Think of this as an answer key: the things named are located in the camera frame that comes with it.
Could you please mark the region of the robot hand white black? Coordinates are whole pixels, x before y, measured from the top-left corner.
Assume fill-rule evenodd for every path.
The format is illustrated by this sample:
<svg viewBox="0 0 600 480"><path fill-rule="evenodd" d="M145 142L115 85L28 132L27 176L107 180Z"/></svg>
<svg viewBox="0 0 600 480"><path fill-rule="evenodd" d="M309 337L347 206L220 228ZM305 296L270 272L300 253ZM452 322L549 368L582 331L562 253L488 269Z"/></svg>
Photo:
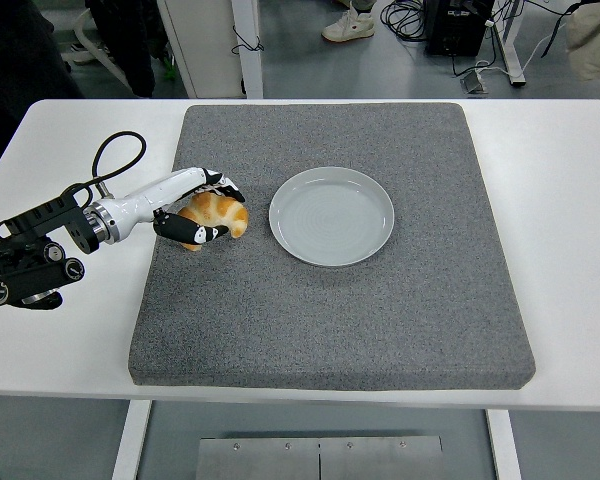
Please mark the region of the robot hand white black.
<svg viewBox="0 0 600 480"><path fill-rule="evenodd" d="M148 223L154 212L161 207L185 198L188 195L212 191L221 196L244 202L238 187L224 174L199 167L190 167L147 184L121 199L102 200L110 220L113 242L126 239L138 223Z"/></svg>

